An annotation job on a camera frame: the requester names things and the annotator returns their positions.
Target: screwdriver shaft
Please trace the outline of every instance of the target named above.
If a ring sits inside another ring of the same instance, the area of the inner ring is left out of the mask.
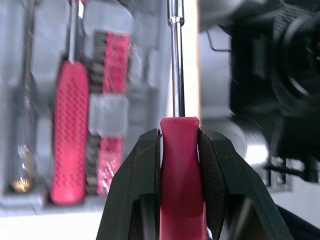
[[[185,116],[184,65],[181,27],[185,23],[183,0],[168,0],[168,25],[171,27],[173,116]]]
[[[68,60],[73,64],[77,57],[79,2],[77,0],[71,0],[70,4],[70,42]]]

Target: textured grip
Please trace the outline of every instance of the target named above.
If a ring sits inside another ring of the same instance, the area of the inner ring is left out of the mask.
[[[55,106],[55,166],[51,199],[56,204],[76,204],[85,197],[88,99],[86,68],[79,62],[66,62]]]
[[[204,240],[206,218],[197,152],[199,120],[164,118],[160,240]]]

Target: red bit holder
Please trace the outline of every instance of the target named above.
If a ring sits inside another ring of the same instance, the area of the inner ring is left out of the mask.
[[[129,50],[129,35],[107,34],[102,86],[104,94],[125,95]],[[112,179],[122,164],[123,144],[124,140],[122,137],[101,138],[97,171],[97,194],[100,196],[108,195]]]

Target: metal shaft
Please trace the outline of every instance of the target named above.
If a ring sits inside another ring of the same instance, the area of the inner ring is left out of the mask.
[[[77,0],[71,0],[70,4],[70,42],[68,60],[70,63],[74,63],[76,61],[77,54],[79,2]]]
[[[185,116],[184,65],[181,27],[185,23],[183,0],[167,0],[171,27],[173,116]]]
[[[33,143],[35,133],[34,80],[31,73],[34,17],[36,0],[26,7],[26,35],[24,45],[23,86],[18,101],[16,124],[16,153],[11,162],[12,187],[17,192],[27,192],[33,186]]]

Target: metal rod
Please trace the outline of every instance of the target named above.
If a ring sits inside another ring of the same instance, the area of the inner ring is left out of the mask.
[[[70,63],[74,63],[77,54],[79,2],[78,0],[71,0],[70,4],[70,42],[68,60]]]
[[[185,23],[183,0],[168,0],[168,25],[171,27],[173,116],[184,117],[185,90],[181,27]]]
[[[30,0],[27,3],[27,20],[26,20],[26,37],[25,37],[25,52],[24,52],[24,86],[28,88],[33,85],[33,76],[31,73],[31,61],[32,61],[32,46],[34,40],[34,17],[35,17],[35,8],[36,0]]]

